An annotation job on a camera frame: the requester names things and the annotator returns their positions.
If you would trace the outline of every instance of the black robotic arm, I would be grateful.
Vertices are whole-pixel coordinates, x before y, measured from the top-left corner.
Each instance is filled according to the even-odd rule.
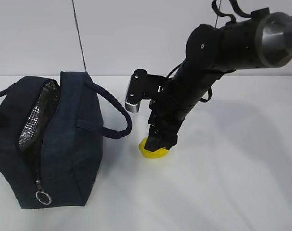
[[[235,13],[250,18],[237,23],[232,14],[218,16],[230,21],[220,29],[201,24],[190,35],[186,58],[173,78],[149,75],[138,69],[131,77],[126,109],[137,113],[140,101],[150,99],[149,136],[140,145],[145,157],[158,158],[177,143],[177,133],[191,109],[212,97],[211,86],[223,75],[241,69],[274,68],[292,59],[292,17],[270,13],[269,8],[244,13],[235,0],[229,0]],[[209,99],[202,97],[209,92]]]

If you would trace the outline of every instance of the lunch bag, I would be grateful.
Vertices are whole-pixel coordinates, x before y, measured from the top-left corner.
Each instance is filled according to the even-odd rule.
[[[126,119],[127,128],[103,126],[97,94]],[[102,159],[102,138],[119,139],[132,121],[117,99],[87,72],[24,77],[0,92],[0,173],[21,208],[84,206]]]

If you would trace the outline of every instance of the white surface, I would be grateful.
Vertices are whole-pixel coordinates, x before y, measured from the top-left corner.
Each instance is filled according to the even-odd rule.
[[[0,75],[83,70],[70,0],[0,0]]]
[[[251,12],[270,7],[292,15],[292,0],[239,0]],[[214,26],[212,0],[76,0],[88,71],[92,75],[129,76],[138,68],[167,75],[185,58],[191,32]],[[222,10],[232,12],[228,0]],[[226,20],[219,19],[219,27]],[[280,69],[245,70],[235,75],[292,75],[292,62]]]
[[[123,102],[128,77],[93,79]],[[105,125],[123,129],[100,101]],[[143,102],[130,136],[104,140],[86,207],[21,210],[0,174],[0,231],[292,231],[292,77],[222,78],[161,159],[138,151],[149,114]]]

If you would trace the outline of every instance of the silver insulated lining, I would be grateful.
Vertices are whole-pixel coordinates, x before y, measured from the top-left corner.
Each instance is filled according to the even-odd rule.
[[[59,98],[60,92],[54,81],[46,83],[20,135],[19,147],[22,151],[36,142],[40,132],[53,116]]]

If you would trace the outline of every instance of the white table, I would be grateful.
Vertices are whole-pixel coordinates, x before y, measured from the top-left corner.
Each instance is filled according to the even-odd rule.
[[[0,77],[0,90],[17,79]],[[129,77],[93,79],[123,103]],[[86,207],[22,210],[0,174],[0,231],[292,231],[292,76],[224,77],[213,90],[161,159],[138,150],[143,102],[131,135],[104,140]],[[100,100],[105,125],[123,129]]]

